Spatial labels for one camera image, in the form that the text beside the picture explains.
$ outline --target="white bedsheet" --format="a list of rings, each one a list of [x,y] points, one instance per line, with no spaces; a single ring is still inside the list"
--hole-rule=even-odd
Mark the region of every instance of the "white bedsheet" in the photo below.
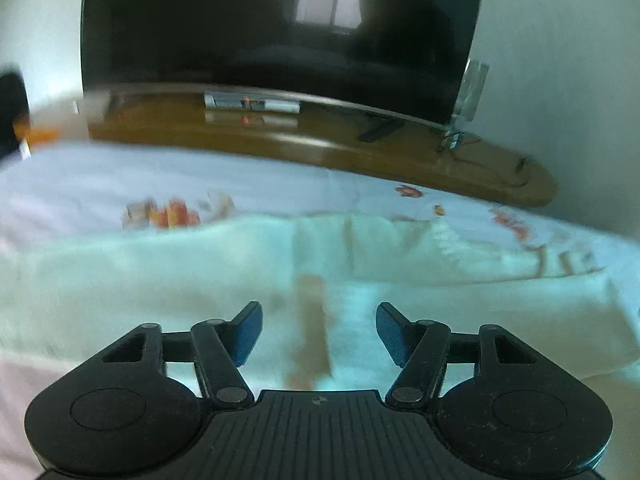
[[[216,221],[221,211],[236,216],[360,212],[434,219],[444,215],[466,238],[506,248],[546,245],[557,254],[565,250],[591,254],[593,264],[604,267],[603,273],[616,285],[630,319],[638,318],[640,249],[634,242],[437,190],[215,153],[109,145],[58,146],[35,153],[0,173],[0,247],[10,253],[68,235],[122,229],[127,205],[153,199],[162,207],[173,197],[197,212],[201,222]],[[0,396],[2,478],[27,479],[37,473],[22,431],[22,414],[31,396],[60,373],[60,363],[0,360],[0,381],[8,385]],[[640,419],[639,381],[633,365],[586,379],[612,408],[615,431],[623,436],[601,466],[611,480],[640,476],[640,458],[630,453],[628,440],[640,438],[640,428],[634,426]]]

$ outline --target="black tv screen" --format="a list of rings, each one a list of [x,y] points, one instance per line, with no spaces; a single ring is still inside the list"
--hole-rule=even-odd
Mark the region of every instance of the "black tv screen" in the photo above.
[[[480,0],[84,0],[86,88],[194,82],[445,124]]]

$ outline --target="tv stand leg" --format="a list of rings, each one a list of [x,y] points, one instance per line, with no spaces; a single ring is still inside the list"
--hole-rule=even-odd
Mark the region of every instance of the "tv stand leg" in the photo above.
[[[376,142],[376,140],[384,139],[391,135],[394,131],[399,130],[404,126],[402,119],[384,119],[376,126],[370,128],[364,133],[358,136],[358,140],[361,142]]]

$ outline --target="bed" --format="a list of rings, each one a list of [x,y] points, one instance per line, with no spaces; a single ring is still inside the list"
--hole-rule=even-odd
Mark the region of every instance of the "bed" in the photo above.
[[[312,218],[360,214],[437,221],[457,235],[505,250],[580,253],[603,268],[631,323],[640,326],[640,246],[580,226],[403,182],[341,171],[176,148],[58,143],[0,171],[0,251],[5,257],[56,240],[119,230],[188,230],[252,215]],[[30,400],[73,364],[0,356],[0,477],[36,478],[40,465],[24,436]],[[607,478],[637,478],[640,367],[584,378],[614,415]]]

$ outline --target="wooden surface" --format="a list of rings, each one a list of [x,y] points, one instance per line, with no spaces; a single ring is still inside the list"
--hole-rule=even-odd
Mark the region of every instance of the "wooden surface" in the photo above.
[[[467,137],[453,152],[438,153],[439,135],[405,123],[372,144],[357,139],[375,119],[359,112],[303,104],[300,115],[215,110],[202,95],[132,98],[92,124],[94,140],[182,146],[290,160],[324,168],[452,191],[516,206],[542,206],[556,193],[535,162],[516,172],[522,156]]]

